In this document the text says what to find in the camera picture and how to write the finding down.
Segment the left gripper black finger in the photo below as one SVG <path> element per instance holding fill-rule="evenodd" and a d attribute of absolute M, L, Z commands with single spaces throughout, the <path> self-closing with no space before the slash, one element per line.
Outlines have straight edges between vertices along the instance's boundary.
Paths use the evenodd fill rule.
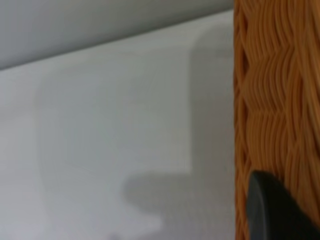
<path fill-rule="evenodd" d="M 318 240 L 320 229 L 269 172 L 251 173 L 246 200 L 251 240 Z"/>

